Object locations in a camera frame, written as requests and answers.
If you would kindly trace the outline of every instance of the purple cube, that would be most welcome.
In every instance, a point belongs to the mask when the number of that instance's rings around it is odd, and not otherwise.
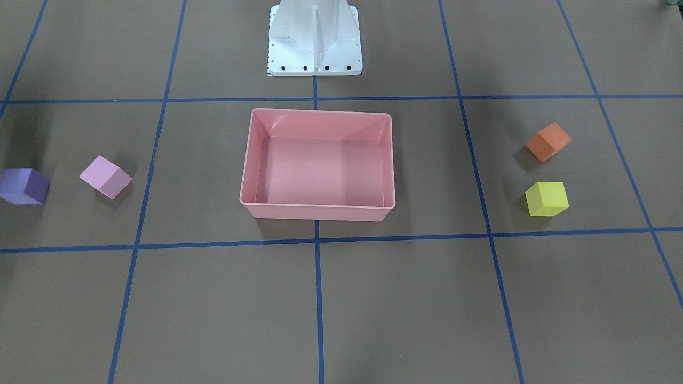
[[[42,204],[50,180],[33,168],[7,168],[0,175],[0,197],[12,204]]]
[[[123,169],[102,156],[97,156],[80,177],[112,200],[132,180]]]

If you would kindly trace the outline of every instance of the yellow cube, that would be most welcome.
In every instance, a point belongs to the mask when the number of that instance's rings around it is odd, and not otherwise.
[[[531,216],[555,216],[569,208],[562,182],[539,181],[525,195]]]

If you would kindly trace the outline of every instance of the foam cube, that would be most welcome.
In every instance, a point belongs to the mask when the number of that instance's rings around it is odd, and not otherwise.
[[[50,180],[33,168],[8,168],[0,175],[0,197],[12,204],[42,204]]]
[[[555,122],[538,131],[527,143],[527,148],[543,162],[558,153],[570,141],[572,138]]]
[[[562,182],[539,181],[525,195],[531,216],[555,216],[569,208]]]
[[[132,180],[123,169],[102,156],[97,156],[80,177],[110,199],[116,197]]]

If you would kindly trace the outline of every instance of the orange cube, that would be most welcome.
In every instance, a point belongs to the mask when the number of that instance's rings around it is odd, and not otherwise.
[[[570,141],[572,138],[555,122],[538,131],[527,143],[527,148],[542,162],[558,153]]]

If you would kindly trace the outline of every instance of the floor tile square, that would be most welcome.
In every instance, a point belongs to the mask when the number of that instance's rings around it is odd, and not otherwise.
[[[652,225],[683,225],[683,98],[603,103]]]
[[[10,105],[0,120],[0,167],[50,180],[43,205],[0,200],[0,247],[133,244],[160,103]],[[79,178],[101,155],[133,181],[114,199]]]
[[[466,100],[465,107],[493,232],[647,226],[597,101]],[[572,142],[541,163],[526,144],[553,122]],[[529,216],[524,192],[539,181],[563,182],[569,209]]]
[[[486,239],[320,246],[325,382],[515,383]]]
[[[317,324],[313,245],[143,250],[115,380],[317,383]]]
[[[358,8],[363,73],[318,77],[321,96],[456,94],[436,1],[353,0]]]
[[[650,234],[496,247],[526,383],[683,380],[683,310]]]
[[[14,73],[24,54],[33,26],[40,13],[41,0],[15,0],[0,3],[0,98],[5,99]]]
[[[312,97],[308,77],[268,76],[268,20],[278,0],[189,1],[171,97]]]
[[[554,1],[443,6],[462,94],[593,94]]]
[[[106,383],[130,251],[0,256],[0,382]]]
[[[683,20],[666,3],[563,1],[600,94],[683,93]]]
[[[163,97],[181,5],[49,1],[12,99]]]

